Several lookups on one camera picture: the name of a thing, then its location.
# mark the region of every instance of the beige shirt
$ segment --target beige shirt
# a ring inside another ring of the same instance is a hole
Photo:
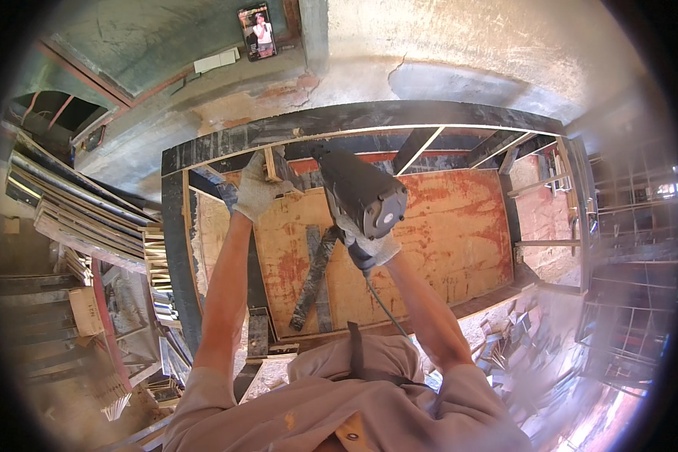
[[[362,339],[365,367],[423,381],[410,341]],[[301,354],[289,366],[289,385],[238,406],[233,382],[193,369],[163,450],[311,452],[332,433],[370,450],[531,450],[477,366],[446,372],[439,394],[388,381],[328,380],[348,374],[349,356],[348,339]]]

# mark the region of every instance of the person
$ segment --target person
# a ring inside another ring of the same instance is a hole
[[[271,37],[271,23],[266,22],[264,14],[256,13],[256,24],[253,26],[253,33],[258,38],[259,55],[268,57],[274,53],[274,41]]]
[[[289,384],[237,405],[234,355],[246,313],[252,225],[289,182],[266,182],[264,153],[241,173],[205,297],[202,339],[163,451],[530,450],[528,437],[475,366],[444,300],[412,268],[391,235],[370,241],[346,218],[337,225],[389,270],[416,338],[443,374],[439,393],[422,383],[416,347],[404,336],[359,335],[299,354]]]

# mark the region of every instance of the concrete wall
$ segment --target concrete wall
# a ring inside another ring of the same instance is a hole
[[[76,168],[159,201],[164,149],[255,119],[350,102],[436,99],[568,123],[643,73],[599,2],[327,0],[327,6],[326,72],[308,69],[299,48],[214,69],[110,123],[104,144],[79,154]]]

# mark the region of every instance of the cardboard box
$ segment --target cardboard box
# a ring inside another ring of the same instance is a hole
[[[78,334],[93,336],[103,331],[98,301],[95,299],[95,292],[93,292],[92,287],[71,290],[69,298],[75,324],[78,327]]]

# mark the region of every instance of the hand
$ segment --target hand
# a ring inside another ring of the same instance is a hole
[[[293,185],[289,181],[267,182],[264,175],[266,157],[263,150],[257,150],[249,164],[241,171],[241,183],[238,185],[238,201],[234,209],[243,213],[252,222],[257,222],[278,194],[290,192]]]
[[[357,245],[370,256],[374,256],[377,260],[378,266],[383,266],[386,262],[394,258],[402,245],[397,243],[389,232],[381,239],[369,240],[367,239],[354,222],[346,215],[339,215],[336,219],[337,226],[339,226],[346,235],[344,245],[349,248],[356,241]]]

